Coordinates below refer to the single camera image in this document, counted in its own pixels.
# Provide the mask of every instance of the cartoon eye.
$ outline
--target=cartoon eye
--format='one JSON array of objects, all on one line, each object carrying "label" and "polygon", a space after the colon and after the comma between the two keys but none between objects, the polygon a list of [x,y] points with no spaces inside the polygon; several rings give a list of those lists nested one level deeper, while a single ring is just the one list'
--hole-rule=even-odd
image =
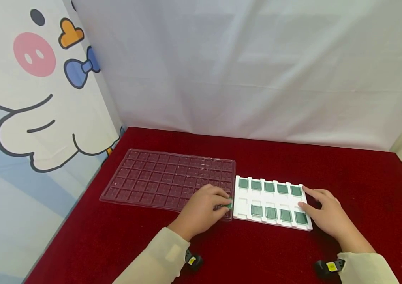
[{"label": "cartoon eye", "polygon": [[30,17],[32,18],[32,21],[39,26],[45,24],[45,16],[43,16],[43,14],[37,9],[30,10]]}]

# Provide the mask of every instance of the hand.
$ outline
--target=hand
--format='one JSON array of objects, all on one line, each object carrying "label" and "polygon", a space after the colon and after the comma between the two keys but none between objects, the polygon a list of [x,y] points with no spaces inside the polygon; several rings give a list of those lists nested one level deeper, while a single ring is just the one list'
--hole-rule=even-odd
[{"label": "hand", "polygon": [[321,209],[299,202],[298,205],[320,227],[321,230],[333,236],[344,252],[374,253],[370,243],[362,236],[351,219],[342,209],[337,198],[326,189],[310,189],[303,187],[306,194],[315,198],[322,205]]},{"label": "hand", "polygon": [[227,198],[229,195],[223,189],[213,185],[203,186],[192,195],[168,228],[189,242],[192,237],[207,231],[229,211],[225,206],[214,211],[214,206],[232,202]]}]

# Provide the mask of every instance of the cartoon curtain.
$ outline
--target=cartoon curtain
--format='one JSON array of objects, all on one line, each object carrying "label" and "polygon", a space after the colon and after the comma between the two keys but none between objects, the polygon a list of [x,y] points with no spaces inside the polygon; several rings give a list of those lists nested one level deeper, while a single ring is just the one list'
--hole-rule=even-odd
[{"label": "cartoon curtain", "polygon": [[0,0],[0,283],[22,282],[118,140],[101,80],[61,0]]}]

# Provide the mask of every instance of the blister tray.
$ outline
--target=blister tray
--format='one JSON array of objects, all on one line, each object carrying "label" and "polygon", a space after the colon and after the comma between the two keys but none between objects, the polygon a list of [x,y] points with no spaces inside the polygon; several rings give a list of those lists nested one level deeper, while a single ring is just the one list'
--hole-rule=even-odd
[{"label": "blister tray", "polygon": [[[180,212],[208,183],[223,188],[234,200],[235,179],[233,160],[130,149],[100,200]],[[232,210],[223,220],[231,219]]]}]

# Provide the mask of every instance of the left hand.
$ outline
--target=left hand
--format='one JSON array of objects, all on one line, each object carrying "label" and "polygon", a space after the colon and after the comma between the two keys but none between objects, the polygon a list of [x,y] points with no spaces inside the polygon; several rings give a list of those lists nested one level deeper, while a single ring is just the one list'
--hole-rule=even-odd
[{"label": "left hand", "polygon": [[168,229],[189,242],[192,237],[207,231],[229,211],[225,206],[214,211],[216,205],[230,204],[232,200],[228,198],[229,195],[217,186],[203,186],[192,195]]}]

